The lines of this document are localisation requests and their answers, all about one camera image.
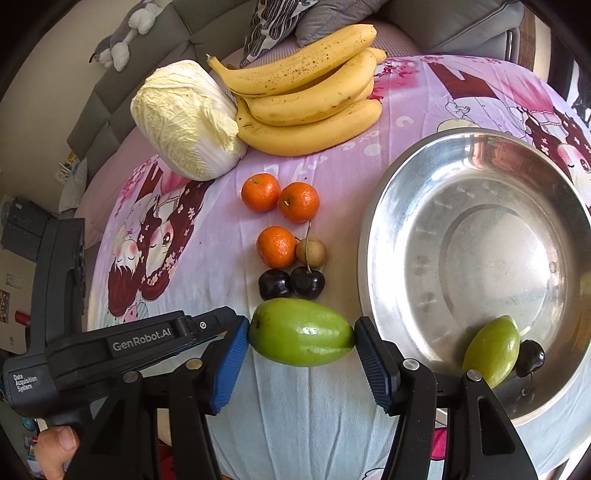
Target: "stuffed toy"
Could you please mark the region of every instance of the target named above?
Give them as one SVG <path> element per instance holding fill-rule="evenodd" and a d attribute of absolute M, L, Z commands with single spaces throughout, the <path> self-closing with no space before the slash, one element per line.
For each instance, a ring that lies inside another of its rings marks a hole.
<path fill-rule="evenodd" d="M 129 44 L 138 35 L 146 35 L 162 11 L 152 0 L 142 0 L 135 5 L 115 32 L 103 38 L 95 48 L 89 63 L 96 60 L 106 68 L 111 65 L 117 72 L 125 68 L 129 61 Z"/>

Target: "poster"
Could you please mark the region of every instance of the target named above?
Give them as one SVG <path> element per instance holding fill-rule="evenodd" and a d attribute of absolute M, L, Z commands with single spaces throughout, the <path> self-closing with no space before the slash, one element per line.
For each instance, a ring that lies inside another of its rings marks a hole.
<path fill-rule="evenodd" d="M 10 294 L 7 291 L 0 290 L 0 322 L 8 323 L 8 300 Z"/>

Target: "screw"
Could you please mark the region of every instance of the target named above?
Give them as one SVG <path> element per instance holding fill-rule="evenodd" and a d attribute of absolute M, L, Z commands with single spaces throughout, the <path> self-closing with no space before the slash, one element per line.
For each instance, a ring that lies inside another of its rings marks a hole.
<path fill-rule="evenodd" d="M 187 360 L 185 363 L 185 367 L 189 370 L 199 370 L 203 366 L 203 362 L 200 358 L 192 358 L 191 360 Z"/>
<path fill-rule="evenodd" d="M 407 370 L 418 370 L 419 363 L 414 358 L 407 358 L 402 362 L 402 366 Z"/>
<path fill-rule="evenodd" d="M 473 382 L 479 382 L 482 380 L 482 374 L 478 370 L 468 370 L 466 376 Z"/>
<path fill-rule="evenodd" d="M 137 379 L 139 378 L 139 373 L 137 372 L 127 372 L 125 375 L 123 375 L 123 381 L 125 383 L 133 383 L 135 382 Z"/>

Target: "bed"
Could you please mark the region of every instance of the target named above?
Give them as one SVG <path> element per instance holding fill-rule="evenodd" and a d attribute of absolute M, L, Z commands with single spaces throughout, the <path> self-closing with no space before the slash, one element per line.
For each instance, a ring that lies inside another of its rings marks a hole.
<path fill-rule="evenodd" d="M 81 206 L 89 212 L 87 240 L 100 241 L 89 329 L 223 305 L 250 317 L 260 303 L 256 281 L 266 269 L 254 248 L 258 234 L 271 225 L 300 238 L 306 233 L 278 211 L 257 215 L 241 203 L 242 183 L 262 171 L 283 186 L 302 180 L 320 192 L 313 235 L 327 244 L 330 258 L 319 301 L 351 322 L 361 314 L 356 247 L 365 206 L 397 155 L 429 134 L 467 126 L 509 132 L 548 155 L 591 205 L 591 134 L 553 90 L 517 65 L 435 54 L 391 57 L 376 70 L 372 96 L 384 106 L 382 117 L 351 141 L 298 158 L 249 149 L 237 168 L 205 183 L 172 173 L 132 130 L 97 170 Z M 105 191 L 112 204 L 105 203 L 102 224 L 92 218 L 92 197 Z M 170 371 L 202 350 L 144 375 Z M 566 395 L 518 429 L 538 473 L 559 465 L 588 437 L 590 376 L 587 359 Z M 222 473 L 235 480 L 377 479 L 396 427 L 375 405 L 355 353 L 297 369 L 252 349 L 229 405 L 209 423 Z M 442 467 L 433 461 L 430 478 L 439 478 Z"/>

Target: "blue gripper pad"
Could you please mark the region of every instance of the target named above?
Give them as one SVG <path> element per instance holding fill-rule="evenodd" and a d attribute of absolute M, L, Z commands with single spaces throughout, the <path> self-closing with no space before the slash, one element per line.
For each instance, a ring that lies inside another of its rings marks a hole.
<path fill-rule="evenodd" d="M 369 332 L 360 321 L 355 324 L 355 347 L 375 402 L 388 413 L 392 406 L 392 379 Z"/>
<path fill-rule="evenodd" d="M 241 319 L 240 326 L 220 362 L 213 382 L 213 395 L 210 405 L 214 415 L 220 413 L 221 409 L 230 401 L 248 349 L 248 320 L 243 316 L 239 318 Z"/>

